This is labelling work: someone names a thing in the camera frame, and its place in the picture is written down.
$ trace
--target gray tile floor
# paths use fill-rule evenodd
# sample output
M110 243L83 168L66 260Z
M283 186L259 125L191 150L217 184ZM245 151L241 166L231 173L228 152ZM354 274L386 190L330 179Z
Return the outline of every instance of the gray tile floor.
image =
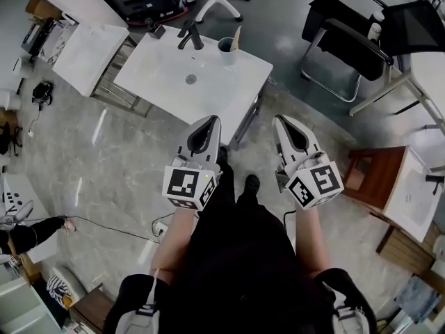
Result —
M55 83L54 103L45 108L34 124L35 136L26 134L36 117L31 91L42 79ZM183 122L153 107L146 120L127 120L97 100L80 96L58 78L48 65L38 62L33 78L22 93L19 120L25 132L24 147L9 167L26 173L51 215L68 213L98 223L154 238L151 222L169 214L172 205L161 196L164 166L175 149L175 136ZM314 130L322 148L336 159L341 171L347 165L348 149L357 147L353 138L323 114L272 85L266 89L264 107L243 140L230 154L239 194L245 176L261 179L259 200L274 215L282 217L291 202L277 190L275 155L270 128L272 117L285 113ZM103 123L95 138L95 130ZM369 216L343 196L320 207L321 223L332 263L353 277L377 312L403 286L410 274L375 253L387 224ZM59 236L55 258L45 261L67 265L87 289L99 283L115 296L122 279L147 269L138 266L146 241L111 232L77 219L78 231ZM291 217L288 229L291 229Z

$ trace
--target faucet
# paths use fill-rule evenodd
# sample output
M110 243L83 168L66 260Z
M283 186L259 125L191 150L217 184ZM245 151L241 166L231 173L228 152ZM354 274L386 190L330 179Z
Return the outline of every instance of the faucet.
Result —
M178 45L178 49L184 49L187 42L192 39L193 46L195 49L199 50L204 48L204 43L201 41L200 33L197 30L195 20L187 20L184 22L184 26L182 30L179 32L178 37L183 38L181 43Z

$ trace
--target wire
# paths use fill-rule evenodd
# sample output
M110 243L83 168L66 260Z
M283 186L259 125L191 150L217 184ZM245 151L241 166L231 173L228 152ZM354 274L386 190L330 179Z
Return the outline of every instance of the wire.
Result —
M117 231L117 232L121 232L122 234L131 235L132 237L138 237L139 239L144 239L144 240L148 240L148 241L154 242L156 244L160 244L158 241L151 240L149 237L142 237L140 235L136 235L136 234L133 234L131 232L124 231L124 230L119 230L119 229L115 229L115 228L109 228L108 226L96 223L95 221L92 221L92 220L87 219L87 218L83 218L82 216L75 216L74 215L74 216L67 216L66 218L79 218L79 219L83 219L83 220L89 221L90 223L93 223L93 224L95 224L97 226L100 226L101 228L104 228L104 229L114 230L114 231ZM47 220L47 219L48 218L43 218L43 219L24 219L22 221L43 221L43 220ZM7 224L7 225L18 224L18 223L21 223L22 221L14 221L14 222L11 222L11 223L0 223L0 224Z
M154 223L156 223L157 221L159 221L159 220L161 220L161 219L167 218L167 216L170 216L170 215L173 215L173 214L174 214L174 212L173 212L173 213L170 213L170 214L167 214L167 215L164 215L164 216L160 216L159 218L154 219L154 220L152 221L152 234L153 234L155 237L159 237L159 235L162 234L162 231L160 231L160 232L156 235L156 234L154 233L154 228L153 228Z
M38 110L39 110L39 113L37 114L37 118L34 119L33 121L31 121L31 124L29 124L28 132L30 132L31 126L33 126L33 123L35 123L37 120L39 120L39 117L40 117L40 108L39 107L38 107Z
M295 213L295 210L289 210L288 212L284 213L284 215L283 215L283 225L284 225L284 229L286 229L286 231L287 231L287 228L286 228L286 215L292 214L292 213Z
M132 237L138 237L139 239L144 239L144 240L148 240L148 241L154 242L156 244L160 244L158 241L151 240L149 237L142 237L140 235L136 235L136 234L133 234L131 232L124 231L124 230L119 230L119 229L115 229L115 228L109 228L108 226L104 226L104 225L98 224L95 221L92 221L92 220L87 219L87 218L82 218L81 216L67 216L67 218L83 219L83 220L89 221L90 223L96 224L97 226L100 226L101 228L104 228L104 229L114 230L114 231L117 231L117 232L121 232L122 234L131 235Z

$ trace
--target black shoe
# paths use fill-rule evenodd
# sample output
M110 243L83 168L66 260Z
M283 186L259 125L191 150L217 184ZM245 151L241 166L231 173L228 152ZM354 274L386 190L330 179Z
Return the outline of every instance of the black shoe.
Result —
M229 152L224 146L220 146L218 151L218 158L216 159L217 164L228 164L229 163Z
M256 175L248 175L244 183L244 193L253 193L256 196L260 184L259 178Z

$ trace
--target sink drain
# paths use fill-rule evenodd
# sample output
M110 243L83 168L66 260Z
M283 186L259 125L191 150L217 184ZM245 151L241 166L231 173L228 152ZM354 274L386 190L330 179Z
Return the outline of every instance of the sink drain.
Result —
M195 82L196 82L196 76L194 75L194 74L189 74L187 77L186 77L186 83L187 84L194 84Z

